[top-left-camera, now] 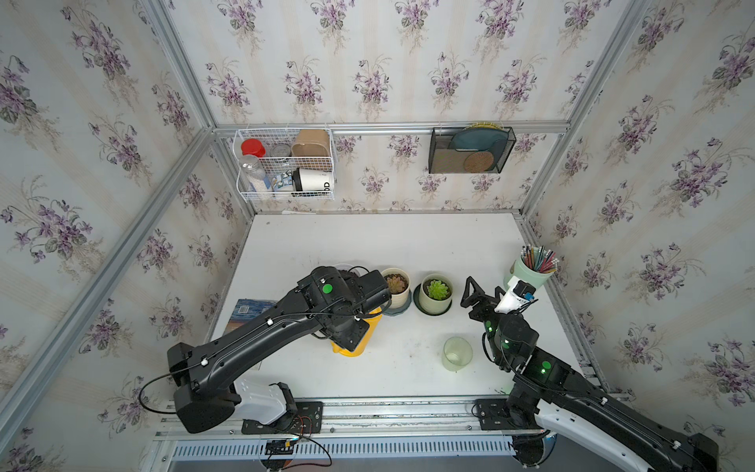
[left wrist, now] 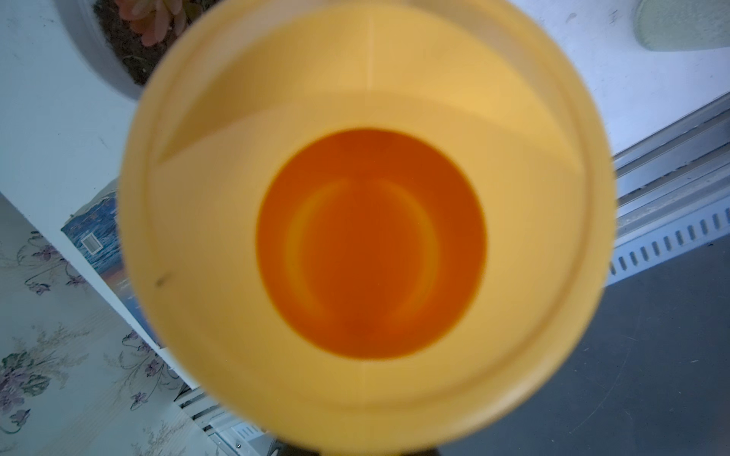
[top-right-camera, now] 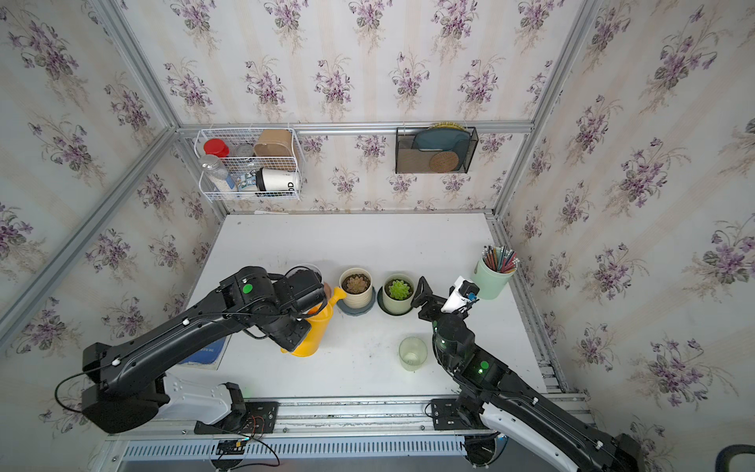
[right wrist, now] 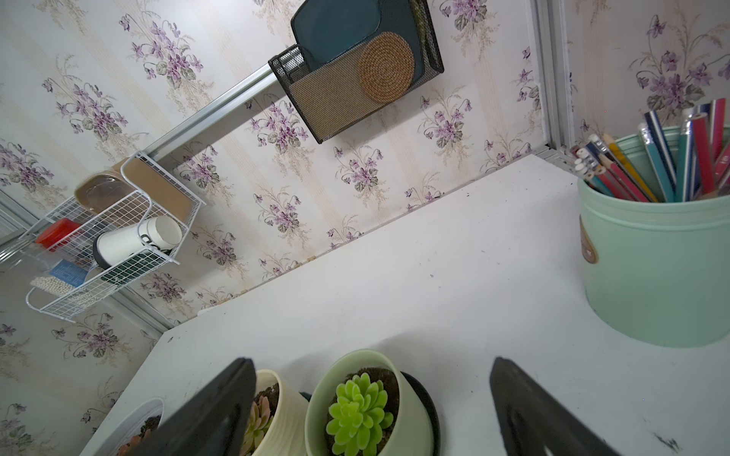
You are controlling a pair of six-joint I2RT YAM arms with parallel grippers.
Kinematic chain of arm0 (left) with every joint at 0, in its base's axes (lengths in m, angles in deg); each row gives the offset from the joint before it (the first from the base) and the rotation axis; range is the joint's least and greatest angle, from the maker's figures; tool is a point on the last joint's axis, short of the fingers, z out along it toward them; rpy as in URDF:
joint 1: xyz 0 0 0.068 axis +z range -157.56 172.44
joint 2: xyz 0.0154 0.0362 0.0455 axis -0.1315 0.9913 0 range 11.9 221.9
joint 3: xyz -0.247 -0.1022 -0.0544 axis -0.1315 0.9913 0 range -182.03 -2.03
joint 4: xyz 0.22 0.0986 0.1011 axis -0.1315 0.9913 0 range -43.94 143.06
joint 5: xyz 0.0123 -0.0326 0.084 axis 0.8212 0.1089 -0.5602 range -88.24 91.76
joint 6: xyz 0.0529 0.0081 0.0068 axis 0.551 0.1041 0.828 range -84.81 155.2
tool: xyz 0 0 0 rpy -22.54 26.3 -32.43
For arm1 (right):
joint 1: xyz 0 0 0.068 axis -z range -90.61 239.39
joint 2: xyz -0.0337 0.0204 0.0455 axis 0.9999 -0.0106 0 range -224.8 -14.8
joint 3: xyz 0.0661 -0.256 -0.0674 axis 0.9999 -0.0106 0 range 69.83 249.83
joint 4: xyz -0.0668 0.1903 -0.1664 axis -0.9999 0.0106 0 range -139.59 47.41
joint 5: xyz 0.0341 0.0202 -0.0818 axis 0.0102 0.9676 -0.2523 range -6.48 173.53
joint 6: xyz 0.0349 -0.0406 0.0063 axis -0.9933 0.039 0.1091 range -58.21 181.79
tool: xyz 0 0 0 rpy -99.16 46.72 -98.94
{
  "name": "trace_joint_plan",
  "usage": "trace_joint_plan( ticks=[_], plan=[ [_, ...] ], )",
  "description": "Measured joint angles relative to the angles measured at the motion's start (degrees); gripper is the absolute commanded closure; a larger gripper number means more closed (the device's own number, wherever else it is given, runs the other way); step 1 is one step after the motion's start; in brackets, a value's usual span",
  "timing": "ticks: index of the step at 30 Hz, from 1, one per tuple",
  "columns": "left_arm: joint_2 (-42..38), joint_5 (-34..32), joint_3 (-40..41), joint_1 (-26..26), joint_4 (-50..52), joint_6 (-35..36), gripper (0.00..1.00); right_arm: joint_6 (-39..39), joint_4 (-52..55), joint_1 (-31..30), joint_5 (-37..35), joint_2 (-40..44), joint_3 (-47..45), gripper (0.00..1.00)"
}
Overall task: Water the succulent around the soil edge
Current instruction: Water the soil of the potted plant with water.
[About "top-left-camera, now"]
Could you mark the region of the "yellow plastic watering can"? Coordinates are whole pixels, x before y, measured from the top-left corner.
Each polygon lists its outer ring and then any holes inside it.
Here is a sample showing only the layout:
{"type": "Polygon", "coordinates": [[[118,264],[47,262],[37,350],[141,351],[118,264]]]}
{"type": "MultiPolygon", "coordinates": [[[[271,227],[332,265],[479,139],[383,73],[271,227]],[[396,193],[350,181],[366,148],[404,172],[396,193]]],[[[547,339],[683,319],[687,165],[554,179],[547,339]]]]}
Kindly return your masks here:
{"type": "Polygon", "coordinates": [[[383,308],[379,307],[367,314],[367,319],[352,319],[330,340],[332,352],[345,357],[358,357],[363,354],[381,318],[383,308]]]}

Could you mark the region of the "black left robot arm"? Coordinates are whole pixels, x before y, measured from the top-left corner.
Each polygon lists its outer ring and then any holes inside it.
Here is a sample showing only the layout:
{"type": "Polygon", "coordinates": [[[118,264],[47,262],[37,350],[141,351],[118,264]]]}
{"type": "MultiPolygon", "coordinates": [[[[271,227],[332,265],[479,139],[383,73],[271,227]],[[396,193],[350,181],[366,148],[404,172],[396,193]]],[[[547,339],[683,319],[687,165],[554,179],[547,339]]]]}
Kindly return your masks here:
{"type": "Polygon", "coordinates": [[[235,412],[269,426],[290,421],[297,407],[287,384],[236,387],[236,381],[281,348],[315,332],[355,351],[370,328],[368,320],[390,299],[379,271],[356,275],[317,267],[271,308],[229,334],[199,346],[173,345],[167,362],[181,424],[190,434],[203,433],[235,412]]]}

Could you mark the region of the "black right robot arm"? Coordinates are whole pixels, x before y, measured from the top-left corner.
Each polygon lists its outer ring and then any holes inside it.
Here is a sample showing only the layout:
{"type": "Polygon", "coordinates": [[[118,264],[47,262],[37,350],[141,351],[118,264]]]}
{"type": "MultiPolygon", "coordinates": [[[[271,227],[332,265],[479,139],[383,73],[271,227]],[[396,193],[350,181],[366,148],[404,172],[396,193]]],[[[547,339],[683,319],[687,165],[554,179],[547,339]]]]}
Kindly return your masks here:
{"type": "Polygon", "coordinates": [[[502,397],[475,401],[473,415],[484,431],[511,433],[514,457],[525,467],[543,463],[549,436],[570,439],[623,471],[716,471],[718,444],[703,433],[672,430],[626,406],[554,354],[538,346],[539,334],[523,313],[535,303],[535,289],[521,282],[511,295],[489,295],[468,277],[461,307],[483,324],[483,350],[490,362],[513,375],[502,397]]]}

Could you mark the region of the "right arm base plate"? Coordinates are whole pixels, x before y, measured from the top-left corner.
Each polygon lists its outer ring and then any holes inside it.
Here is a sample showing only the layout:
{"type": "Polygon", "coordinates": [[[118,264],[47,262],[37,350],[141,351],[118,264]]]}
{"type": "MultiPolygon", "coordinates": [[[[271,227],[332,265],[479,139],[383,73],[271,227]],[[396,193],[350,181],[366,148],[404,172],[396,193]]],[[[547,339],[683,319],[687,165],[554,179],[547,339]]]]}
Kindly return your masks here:
{"type": "Polygon", "coordinates": [[[472,408],[483,431],[527,430],[533,422],[505,397],[476,399],[472,408]]]}

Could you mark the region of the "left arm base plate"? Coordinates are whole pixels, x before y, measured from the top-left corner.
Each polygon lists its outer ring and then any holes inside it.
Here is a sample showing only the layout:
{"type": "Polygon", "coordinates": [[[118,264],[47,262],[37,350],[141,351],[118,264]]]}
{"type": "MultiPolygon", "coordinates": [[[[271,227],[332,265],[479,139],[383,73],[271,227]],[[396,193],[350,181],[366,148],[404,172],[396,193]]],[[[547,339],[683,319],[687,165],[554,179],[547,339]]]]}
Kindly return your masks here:
{"type": "Polygon", "coordinates": [[[296,401],[296,408],[284,413],[271,425],[263,425],[254,420],[244,420],[241,428],[243,435],[263,434],[318,434],[322,430],[322,401],[296,401]]]}

